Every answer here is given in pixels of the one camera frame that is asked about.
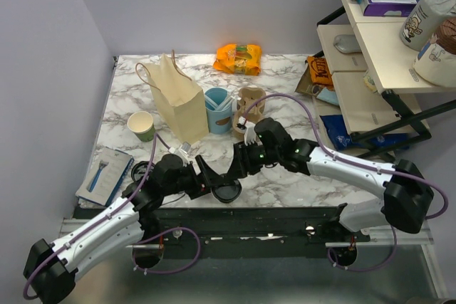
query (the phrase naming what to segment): paper cup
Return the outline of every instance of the paper cup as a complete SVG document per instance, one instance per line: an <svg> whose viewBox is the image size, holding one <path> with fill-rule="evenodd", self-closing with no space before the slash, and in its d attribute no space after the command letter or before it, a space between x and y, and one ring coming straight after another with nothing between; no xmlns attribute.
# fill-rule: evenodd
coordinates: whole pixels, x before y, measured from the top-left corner
<svg viewBox="0 0 456 304"><path fill-rule="evenodd" d="M216 104L220 105L228 96L228 91L223 88L211 88L205 93ZM215 111L212 106L206 102L207 124L209 132L215 135L222 135L231 129L233 109L228 106L226 110Z"/></svg>
<svg viewBox="0 0 456 304"><path fill-rule="evenodd" d="M142 142L150 142L154 139L154 118L148 112L141 111L133 113L128 118L127 126Z"/></svg>

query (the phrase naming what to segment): white marble countertop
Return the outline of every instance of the white marble countertop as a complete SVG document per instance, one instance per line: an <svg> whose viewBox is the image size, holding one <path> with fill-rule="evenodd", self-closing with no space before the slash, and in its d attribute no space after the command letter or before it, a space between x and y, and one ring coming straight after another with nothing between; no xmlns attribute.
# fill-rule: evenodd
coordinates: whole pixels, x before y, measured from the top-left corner
<svg viewBox="0 0 456 304"><path fill-rule="evenodd" d="M159 56L120 56L113 84L110 89L108 103L103 116L93 160L103 146L119 149L134 156L135 163L148 160L152 143L143 143L127 128L128 117L138 111L152 113L155 128L167 144L179 146L169 127L159 116L148 85L144 84L135 74L135 64L157 63ZM288 93L297 95L314 113L311 98L294 92L304 72L304 55L268 55L261 58L261 74L255 76L230 75L219 72L212 67L213 54L178 55L177 65L190 77L195 79L203 90L211 87L223 87L237 90L244 86L254 85L270 93ZM306 113L293 101L286 98L272 98L266 101L265 117L272 117L287 129L292 137L315 140ZM225 173L232 161L232 145L237 142L229 132L224 135L209 134L200 142L193 144L190 156L200 154L208 165L216 172ZM155 161L161 159L166 149L157 142ZM343 202L358 203L373 196L347 184L323 177L307 177L293 174L283 167L266 169L246 179L240 179L241 196L231 204L222 204L213 196L207 195L190 201L183 199L167 206L179 207L258 207L258 206L337 206ZM128 175L118 192L131 183ZM165 201L178 198L169 196ZM84 208L95 207L80 200Z"/></svg>

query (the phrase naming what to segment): blue cup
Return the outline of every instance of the blue cup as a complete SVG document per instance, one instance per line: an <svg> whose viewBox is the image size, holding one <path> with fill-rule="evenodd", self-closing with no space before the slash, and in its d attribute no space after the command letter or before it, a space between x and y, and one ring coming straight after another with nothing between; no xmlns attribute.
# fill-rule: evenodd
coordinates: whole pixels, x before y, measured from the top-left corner
<svg viewBox="0 0 456 304"><path fill-rule="evenodd" d="M228 90L223 88L211 88L207 95L216 104L220 105L228 96ZM228 106L226 110L214 111L212 105L206 102L207 123L209 124L209 132L215 135L222 135L232 128L232 106Z"/></svg>

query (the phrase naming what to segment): gray wall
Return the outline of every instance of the gray wall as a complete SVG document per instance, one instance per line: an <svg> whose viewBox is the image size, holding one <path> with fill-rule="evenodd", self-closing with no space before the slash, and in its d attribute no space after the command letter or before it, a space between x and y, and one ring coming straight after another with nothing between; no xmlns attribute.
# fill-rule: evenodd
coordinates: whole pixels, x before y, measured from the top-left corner
<svg viewBox="0 0 456 304"><path fill-rule="evenodd" d="M419 97L422 109L454 100L456 93L427 94ZM416 163L423 175L440 185L447 193L450 207L447 213L429 222L435 240L435 249L451 297L456 298L456 116L445 113L429 120L432 139L400 155ZM442 206L441 196L435 195L430 212Z"/></svg>
<svg viewBox="0 0 456 304"><path fill-rule="evenodd" d="M321 50L316 22L340 0L84 0L116 54L214 53L258 43L266 53Z"/></svg>
<svg viewBox="0 0 456 304"><path fill-rule="evenodd" d="M22 303L31 245L75 204L113 60L83 0L0 9L0 303Z"/></svg>

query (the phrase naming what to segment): orange package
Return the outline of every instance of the orange package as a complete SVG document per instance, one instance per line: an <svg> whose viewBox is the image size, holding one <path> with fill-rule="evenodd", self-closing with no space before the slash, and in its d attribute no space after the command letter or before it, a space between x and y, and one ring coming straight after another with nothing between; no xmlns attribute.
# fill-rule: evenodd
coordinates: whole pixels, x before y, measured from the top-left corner
<svg viewBox="0 0 456 304"><path fill-rule="evenodd" d="M217 49L214 68L228 74L258 75L260 68L261 48L253 44L238 46L228 44Z"/></svg>
<svg viewBox="0 0 456 304"><path fill-rule="evenodd" d="M311 79L313 83L320 85L333 85L331 73L325 58L309 56L307 63L310 67Z"/></svg>

